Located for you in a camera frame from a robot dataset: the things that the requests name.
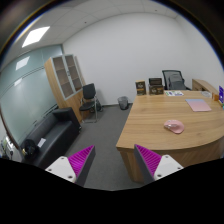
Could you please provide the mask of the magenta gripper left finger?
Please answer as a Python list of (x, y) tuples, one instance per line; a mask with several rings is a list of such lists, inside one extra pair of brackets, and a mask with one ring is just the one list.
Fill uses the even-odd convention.
[(60, 156), (46, 171), (83, 187), (95, 155), (95, 146), (91, 145), (69, 157)]

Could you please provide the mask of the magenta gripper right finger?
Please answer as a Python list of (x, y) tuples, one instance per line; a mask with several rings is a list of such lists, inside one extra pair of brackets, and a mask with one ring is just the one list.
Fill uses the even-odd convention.
[(183, 169), (170, 155), (159, 155), (143, 146), (134, 145), (134, 156), (145, 184), (152, 183)]

